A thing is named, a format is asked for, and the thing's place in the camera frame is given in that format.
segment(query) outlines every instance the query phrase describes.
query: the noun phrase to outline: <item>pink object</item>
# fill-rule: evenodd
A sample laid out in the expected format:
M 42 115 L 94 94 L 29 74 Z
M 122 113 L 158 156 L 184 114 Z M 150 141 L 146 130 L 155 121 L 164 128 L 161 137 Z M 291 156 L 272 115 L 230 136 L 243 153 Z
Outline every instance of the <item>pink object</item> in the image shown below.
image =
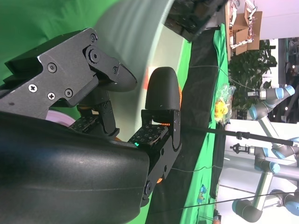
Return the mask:
M 61 124 L 63 126 L 69 127 L 70 125 L 72 125 L 75 122 L 75 119 L 71 118 L 70 116 L 58 112 L 58 111 L 52 111 L 49 110 L 46 120 Z

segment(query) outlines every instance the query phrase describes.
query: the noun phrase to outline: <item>plastic bag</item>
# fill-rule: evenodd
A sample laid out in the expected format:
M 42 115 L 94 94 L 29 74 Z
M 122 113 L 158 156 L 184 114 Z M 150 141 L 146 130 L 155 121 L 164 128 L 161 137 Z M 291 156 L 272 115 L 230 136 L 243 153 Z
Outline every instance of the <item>plastic bag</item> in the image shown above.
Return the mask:
M 215 120 L 217 123 L 226 124 L 232 117 L 232 100 L 236 90 L 235 86 L 223 84 L 216 92 Z

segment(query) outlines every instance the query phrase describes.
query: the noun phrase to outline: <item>cardboard box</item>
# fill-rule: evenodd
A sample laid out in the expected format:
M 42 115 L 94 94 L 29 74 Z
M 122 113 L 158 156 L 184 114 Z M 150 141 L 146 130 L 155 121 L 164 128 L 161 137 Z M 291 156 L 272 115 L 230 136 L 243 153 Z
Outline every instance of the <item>cardboard box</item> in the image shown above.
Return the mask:
M 233 35 L 235 36 L 235 43 L 242 42 L 248 39 L 248 16 L 249 13 L 246 10 L 247 5 L 245 5 L 245 13 L 237 14 L 235 23 L 232 27 Z M 253 39 L 252 43 L 247 43 L 235 48 L 235 54 L 239 55 L 247 50 L 258 50 L 260 49 L 260 32 L 262 24 L 263 12 L 255 12 L 253 14 L 254 21 L 252 25 Z

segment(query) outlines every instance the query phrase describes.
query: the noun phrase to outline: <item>yellow toy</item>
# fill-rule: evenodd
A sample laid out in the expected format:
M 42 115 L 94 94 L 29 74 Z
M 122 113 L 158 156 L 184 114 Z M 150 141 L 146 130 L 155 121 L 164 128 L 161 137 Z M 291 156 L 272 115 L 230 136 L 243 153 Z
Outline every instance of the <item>yellow toy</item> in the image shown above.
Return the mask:
M 218 99 L 215 104 L 215 119 L 221 120 L 228 113 L 228 106 L 223 99 Z

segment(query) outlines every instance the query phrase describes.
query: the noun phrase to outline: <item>screw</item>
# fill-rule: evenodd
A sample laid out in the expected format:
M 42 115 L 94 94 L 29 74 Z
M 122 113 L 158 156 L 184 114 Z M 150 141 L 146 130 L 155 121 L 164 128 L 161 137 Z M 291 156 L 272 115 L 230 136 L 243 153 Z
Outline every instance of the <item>screw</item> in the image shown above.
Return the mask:
M 37 86 L 34 85 L 34 84 L 30 84 L 28 86 L 28 89 L 29 89 L 30 92 L 36 92 L 37 91 Z
M 71 98 L 73 96 L 73 91 L 71 89 L 66 89 L 64 94 L 67 98 Z
M 53 92 L 48 93 L 48 99 L 49 100 L 54 100 L 55 99 L 55 94 Z
M 91 34 L 90 39 L 92 40 L 92 42 L 95 42 L 98 38 L 95 34 Z
M 96 49 L 89 51 L 89 59 L 92 61 L 92 63 L 98 63 L 100 61 L 100 56 Z
M 57 71 L 57 67 L 54 63 L 49 63 L 48 64 L 48 71 L 51 73 L 55 73 Z

